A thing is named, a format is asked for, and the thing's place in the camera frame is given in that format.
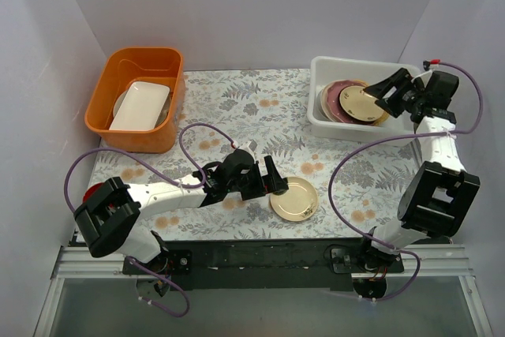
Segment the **dark pink scalloped plate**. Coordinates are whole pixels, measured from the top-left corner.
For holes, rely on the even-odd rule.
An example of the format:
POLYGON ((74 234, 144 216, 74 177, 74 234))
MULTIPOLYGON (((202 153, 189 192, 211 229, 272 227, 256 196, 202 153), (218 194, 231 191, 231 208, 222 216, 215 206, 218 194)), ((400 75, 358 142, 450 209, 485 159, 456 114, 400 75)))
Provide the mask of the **dark pink scalloped plate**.
POLYGON ((327 106, 331 110, 331 113, 336 118, 338 118, 342 123, 367 125, 368 124, 367 122, 358 120, 347 114, 340 105, 339 102, 340 92, 350 86, 358 86, 359 88, 364 88, 367 86, 367 84, 363 81, 352 81, 352 80, 341 80, 331 82, 325 87, 327 89, 327 106))

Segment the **white ribbed soup plate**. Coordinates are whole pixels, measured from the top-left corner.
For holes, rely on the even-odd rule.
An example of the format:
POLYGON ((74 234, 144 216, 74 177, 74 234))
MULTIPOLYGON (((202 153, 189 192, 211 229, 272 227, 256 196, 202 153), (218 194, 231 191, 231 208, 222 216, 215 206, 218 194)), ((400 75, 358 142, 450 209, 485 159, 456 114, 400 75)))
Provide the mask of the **white ribbed soup plate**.
POLYGON ((328 121, 328 118, 327 118, 326 114, 324 113, 324 109, 322 107, 321 96, 322 96, 322 89, 320 89, 316 94, 315 107, 316 107, 316 112, 318 114, 317 117, 321 121, 328 121))

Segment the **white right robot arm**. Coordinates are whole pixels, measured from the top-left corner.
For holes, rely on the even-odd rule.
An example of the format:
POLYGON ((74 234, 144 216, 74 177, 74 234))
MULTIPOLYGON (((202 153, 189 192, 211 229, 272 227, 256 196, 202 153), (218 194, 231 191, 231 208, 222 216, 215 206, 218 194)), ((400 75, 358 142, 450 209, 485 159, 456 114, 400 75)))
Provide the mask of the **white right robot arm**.
POLYGON ((363 270, 388 268, 401 249, 426 238, 452 237, 462 225, 481 181, 458 156, 456 117, 448 109, 458 86, 458 77, 450 73, 429 70, 423 81, 401 68, 366 88, 389 115, 409 114, 423 163, 402 195, 396 219, 372 228, 363 238, 357 251, 363 270))

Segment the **cream gold-rimmed small plate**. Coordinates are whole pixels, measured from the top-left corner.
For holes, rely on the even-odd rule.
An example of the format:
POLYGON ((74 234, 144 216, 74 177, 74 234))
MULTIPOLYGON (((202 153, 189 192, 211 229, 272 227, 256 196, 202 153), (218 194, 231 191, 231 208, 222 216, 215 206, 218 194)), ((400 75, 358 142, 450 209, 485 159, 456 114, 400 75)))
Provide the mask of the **cream gold-rimmed small plate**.
POLYGON ((365 93, 365 88, 350 86, 340 92, 339 102, 343 110, 350 116, 373 123, 384 112, 375 104, 376 99, 365 93))

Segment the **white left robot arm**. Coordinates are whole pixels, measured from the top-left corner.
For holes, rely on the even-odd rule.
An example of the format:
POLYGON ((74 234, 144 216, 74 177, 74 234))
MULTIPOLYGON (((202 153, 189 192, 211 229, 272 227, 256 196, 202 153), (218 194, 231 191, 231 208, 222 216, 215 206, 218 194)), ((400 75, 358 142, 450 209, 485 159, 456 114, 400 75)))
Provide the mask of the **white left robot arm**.
POLYGON ((217 204, 231 193, 239 193, 242 200, 284 194, 288 181, 279 174, 271 156, 265 156, 264 163, 266 174, 261 173, 251 144, 245 144, 223 160, 177 180, 164 178, 141 185, 109 178, 74 210, 73 218, 94 258, 121 253, 158 274, 168 263, 166 247, 156 232, 142 225, 142 219, 217 204))

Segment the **cream and blue plate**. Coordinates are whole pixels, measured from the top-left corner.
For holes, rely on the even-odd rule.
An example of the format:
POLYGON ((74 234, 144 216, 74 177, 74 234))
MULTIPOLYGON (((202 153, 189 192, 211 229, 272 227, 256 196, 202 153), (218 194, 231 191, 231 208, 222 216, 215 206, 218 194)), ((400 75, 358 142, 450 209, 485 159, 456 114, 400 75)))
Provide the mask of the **cream and blue plate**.
POLYGON ((340 122, 340 120, 338 118, 336 118, 331 113, 331 110, 327 106, 327 89, 326 88, 322 89, 321 103, 322 103, 322 107, 324 109, 324 113, 326 114, 326 116, 328 118, 328 121, 331 121, 331 122, 340 122))

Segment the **cream plate with dark spot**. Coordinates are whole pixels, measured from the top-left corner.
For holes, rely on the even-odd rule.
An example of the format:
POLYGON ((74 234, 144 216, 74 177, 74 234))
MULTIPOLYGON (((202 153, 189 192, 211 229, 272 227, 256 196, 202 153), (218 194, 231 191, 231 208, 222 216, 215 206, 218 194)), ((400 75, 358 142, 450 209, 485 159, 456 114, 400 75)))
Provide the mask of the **cream plate with dark spot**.
POLYGON ((313 185, 300 177, 287 178, 288 190, 282 195, 270 195, 270 205, 276 215, 289 222, 309 219, 319 207, 319 198, 313 185))

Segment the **yellow woven bamboo tray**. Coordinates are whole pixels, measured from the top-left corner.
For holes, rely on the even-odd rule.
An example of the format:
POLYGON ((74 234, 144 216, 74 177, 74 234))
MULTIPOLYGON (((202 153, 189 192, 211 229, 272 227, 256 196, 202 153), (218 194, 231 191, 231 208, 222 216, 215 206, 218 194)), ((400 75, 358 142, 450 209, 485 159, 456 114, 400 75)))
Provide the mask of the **yellow woven bamboo tray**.
POLYGON ((371 126, 382 126, 382 124, 384 124, 385 121, 388 120, 388 118, 389 114, 386 111, 384 111, 383 114, 371 124, 371 126))

